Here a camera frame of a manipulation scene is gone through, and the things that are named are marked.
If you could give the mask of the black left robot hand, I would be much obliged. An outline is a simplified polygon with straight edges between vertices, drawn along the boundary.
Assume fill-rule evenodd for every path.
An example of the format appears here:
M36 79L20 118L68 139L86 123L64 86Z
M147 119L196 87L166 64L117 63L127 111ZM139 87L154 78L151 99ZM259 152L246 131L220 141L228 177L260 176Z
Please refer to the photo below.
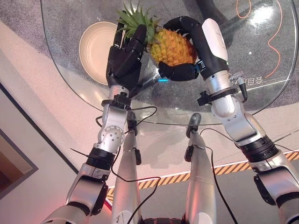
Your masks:
M124 24L119 22L117 28L109 50L106 79L109 87L120 85L131 91L138 84L147 29L140 24L132 37L123 39Z

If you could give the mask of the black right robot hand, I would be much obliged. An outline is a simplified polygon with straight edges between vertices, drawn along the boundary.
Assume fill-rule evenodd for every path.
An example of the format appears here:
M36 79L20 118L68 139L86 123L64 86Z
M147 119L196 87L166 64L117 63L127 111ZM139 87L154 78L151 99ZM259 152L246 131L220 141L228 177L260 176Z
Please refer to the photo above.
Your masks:
M198 58L204 66L196 63L169 66L160 62L158 72L161 77L182 82L194 80L201 75L206 80L217 72L228 71L227 49L216 21L208 18L201 24L189 16L179 16L165 23L164 28L186 34L187 38L192 40Z

